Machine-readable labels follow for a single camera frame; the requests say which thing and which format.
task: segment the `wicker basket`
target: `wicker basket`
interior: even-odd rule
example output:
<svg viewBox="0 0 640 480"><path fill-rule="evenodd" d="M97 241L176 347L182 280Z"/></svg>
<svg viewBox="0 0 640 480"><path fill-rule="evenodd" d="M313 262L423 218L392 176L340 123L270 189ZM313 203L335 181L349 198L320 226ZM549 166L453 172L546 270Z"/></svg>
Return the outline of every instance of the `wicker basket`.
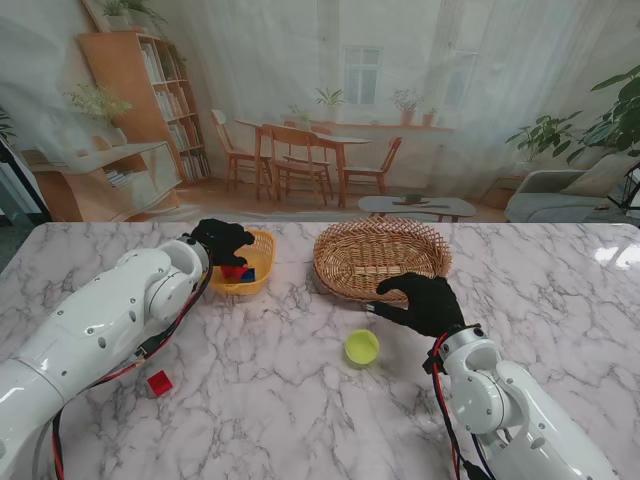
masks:
<svg viewBox="0 0 640 480"><path fill-rule="evenodd" d="M256 281L251 283L227 283L220 268L215 267L211 285L223 293L232 295L253 295L267 285L267 278L273 269L276 259L276 240L269 232L262 230L248 230L253 233L255 242L253 245L245 245L236 255L247 259L247 265L256 270Z"/></svg>
<svg viewBox="0 0 640 480"><path fill-rule="evenodd" d="M422 223L377 217L329 227L316 241L313 264L320 280L340 297L401 303L407 301L402 292L378 295L378 284L406 272L446 276L451 252L440 234Z"/></svg>

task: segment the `chair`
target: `chair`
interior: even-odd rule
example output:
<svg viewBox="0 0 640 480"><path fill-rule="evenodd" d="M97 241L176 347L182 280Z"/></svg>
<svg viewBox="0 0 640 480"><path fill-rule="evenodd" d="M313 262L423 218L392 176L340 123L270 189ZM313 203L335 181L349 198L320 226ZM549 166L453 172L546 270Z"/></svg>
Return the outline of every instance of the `chair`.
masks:
<svg viewBox="0 0 640 480"><path fill-rule="evenodd" d="M379 169L369 168L369 167L344 167L344 184L345 189L349 187L349 178L350 177L375 177L376 183L378 184L378 188L380 189L380 195L385 195L387 193L387 186L384 183L384 176L387 174L389 169L391 168L391 164L393 163L393 159L398 153L398 149L400 148L400 144L402 143L402 137L393 137L389 140L389 153L382 162L382 166ZM376 183L370 181L358 181L352 182L353 184L359 185L375 185Z"/></svg>
<svg viewBox="0 0 640 480"><path fill-rule="evenodd" d="M513 223L581 222L637 163L626 155L607 155L590 170L530 173L509 200L505 216Z"/></svg>
<svg viewBox="0 0 640 480"><path fill-rule="evenodd" d="M291 121L286 121L284 122L284 126L285 127L294 127L296 126L295 122L291 122ZM325 135L331 135L331 130L328 130L326 128L322 128L322 127L311 127L311 131L312 132L316 132L316 133L324 133ZM299 157L294 157L293 155L291 155L291 145L289 145L289 156L285 157L287 159L287 161L290 162L298 162L298 163L307 163L306 160L299 158ZM331 200L333 200L333 187L331 186L331 177L329 176L329 165L330 163L327 161L327 148L324 148L324 162L323 161L317 161L314 160L313 164L319 167L324 167L324 174L325 174L325 178L327 180L327 185L329 186L329 196L331 197ZM286 179L286 187L285 187L285 195L289 195L289 189L290 189L290 176L289 174L287 174L287 179Z"/></svg>
<svg viewBox="0 0 640 480"><path fill-rule="evenodd" d="M227 176L225 179L225 186L227 193L229 192L229 180L231 178L231 168L233 167L233 189L238 189L238 162L251 162L249 165L255 168L255 154L243 152L236 148L231 142L231 138L227 133L227 128L225 124L227 123L227 117L225 116L222 110L211 110L211 115L213 117L213 123L216 126L216 131L218 132L218 138L220 138L220 142L222 143L222 147L224 149L225 156L227 157ZM267 172L267 176L269 177L269 181L273 182L271 178L271 169L269 168L269 156L262 155L260 156L260 161L262 163L263 168Z"/></svg>
<svg viewBox="0 0 640 480"><path fill-rule="evenodd" d="M320 184L320 192L322 193L322 200L327 205L327 197L324 192L323 176L324 168L318 165L314 165L311 155L311 147L318 146L318 137L313 132L306 132L304 130L296 130L288 127L281 127L278 125L265 124L262 127L263 132L269 138L271 138L271 168L273 169L273 185L275 187L276 199L280 200L280 180L282 173L298 175L297 180L307 180L311 182L313 189L313 195L318 198L318 189L316 182ZM295 145L298 147L305 147L307 152L306 160L296 159L289 155L283 155L286 161L277 158L276 143L287 143L290 146Z"/></svg>

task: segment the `white marble surface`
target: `white marble surface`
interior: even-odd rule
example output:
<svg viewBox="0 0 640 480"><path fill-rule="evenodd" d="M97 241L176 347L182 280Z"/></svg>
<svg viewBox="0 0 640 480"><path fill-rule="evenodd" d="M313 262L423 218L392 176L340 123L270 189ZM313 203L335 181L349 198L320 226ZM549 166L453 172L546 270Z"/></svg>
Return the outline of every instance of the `white marble surface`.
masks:
<svg viewBox="0 0 640 480"><path fill-rule="evenodd" d="M268 288L251 300L207 293L153 361L72 401L62 427L67 478L453 478L449 442L421 369L432 340L318 293L312 248L327 224L254 226L275 232L278 242ZM127 249L191 228L36 229L0 275L0 359ZM434 228L451 244L450 282L467 322L483 324L507 357L529 369L621 478L637 478L638 231L593 224ZM362 327L378 335L381 352L374 367L354 370L343 359L343 341ZM146 379L160 369L174 388L158 399Z"/></svg>

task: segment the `wooden chair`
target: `wooden chair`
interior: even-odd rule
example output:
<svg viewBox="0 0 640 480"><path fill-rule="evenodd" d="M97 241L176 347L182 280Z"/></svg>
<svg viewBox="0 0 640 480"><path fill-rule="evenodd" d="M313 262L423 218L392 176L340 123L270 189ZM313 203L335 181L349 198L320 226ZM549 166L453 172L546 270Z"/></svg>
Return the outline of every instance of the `wooden chair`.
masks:
<svg viewBox="0 0 640 480"><path fill-rule="evenodd" d="M358 181L352 182L352 184L359 185L375 185L378 184L378 188L380 189L380 195L385 195L387 193L387 186L384 183L384 176L391 168L391 164L393 163L393 159L398 153L398 149L400 148L400 144L402 143L402 137L393 137L389 140L389 153L382 162L382 166L379 169L369 168L369 167L344 167L344 183L345 188L349 187L349 177L375 177L375 183L372 181Z"/></svg>
<svg viewBox="0 0 640 480"><path fill-rule="evenodd" d="M284 122L284 126L285 127L293 127L295 128L296 123L292 122L290 120ZM324 133L325 135L332 135L331 130L326 129L326 128L322 128L322 127L311 127L311 131L312 132L316 132L316 133ZM325 174L325 178L327 180L327 185L329 186L329 196L331 197L331 200L333 200L333 187L331 186L331 177L329 176L329 165L330 163L327 161L327 149L326 147L323 149L324 150L324 162L323 161L313 161L313 164L319 167L324 167L324 174ZM291 162L298 162L298 163L306 163L307 161L299 158L299 157L295 157L293 155L291 155L291 145L289 145L289 157L285 157L288 161ZM289 174L287 174L287 180L286 180L286 187L285 187L285 195L289 195L289 189L291 187L291 177Z"/></svg>
<svg viewBox="0 0 640 480"><path fill-rule="evenodd" d="M271 168L273 169L273 185L275 187L276 199L280 200L280 180L282 173L286 173L287 177L290 174L298 175L296 180L306 180L311 182L313 189L313 195L316 199L318 197L318 185L320 185L320 192L322 193L322 200L327 205L327 197L324 193L324 168L318 165L314 165L313 157L311 155L311 147L318 146L318 137L313 132L306 132L304 130L296 130L293 128L281 127L278 125L265 124L262 127L265 135L271 138ZM276 143L287 143L290 146L295 145L298 147L306 148L306 160L297 159L289 155L283 155L284 161L277 158Z"/></svg>
<svg viewBox="0 0 640 480"><path fill-rule="evenodd" d="M227 133L225 124L227 123L227 117L222 110L211 110L211 116L213 117L213 123L216 126L218 132L218 138L222 143L224 154L227 157L227 176L225 179L225 186L227 192L229 192L229 180L231 178L231 169L233 168L233 189L238 189L238 162L249 162L249 167L255 168L255 153L244 152L236 148L231 142L231 138ZM269 182L273 182L271 178L271 169L269 168L269 156L261 155L260 161L262 167L267 172Z"/></svg>

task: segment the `gray sofa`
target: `gray sofa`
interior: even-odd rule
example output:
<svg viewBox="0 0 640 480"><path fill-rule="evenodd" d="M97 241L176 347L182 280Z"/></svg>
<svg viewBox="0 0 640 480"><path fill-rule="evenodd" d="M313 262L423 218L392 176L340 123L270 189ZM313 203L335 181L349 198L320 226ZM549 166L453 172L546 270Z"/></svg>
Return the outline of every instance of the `gray sofa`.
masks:
<svg viewBox="0 0 640 480"><path fill-rule="evenodd" d="M513 223L575 223L584 220L602 197L581 197L560 192L585 170L539 170L530 173L505 210Z"/></svg>

